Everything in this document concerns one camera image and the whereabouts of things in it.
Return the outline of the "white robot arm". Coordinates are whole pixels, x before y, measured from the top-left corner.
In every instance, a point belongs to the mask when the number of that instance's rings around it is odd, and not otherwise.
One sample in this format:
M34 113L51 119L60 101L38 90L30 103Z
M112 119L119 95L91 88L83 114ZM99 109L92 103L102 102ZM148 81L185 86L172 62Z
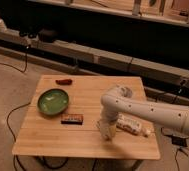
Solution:
M135 100L128 87L116 85L101 96L101 119L98 121L102 136L114 137L113 128L119 113L166 126L189 136L189 106Z

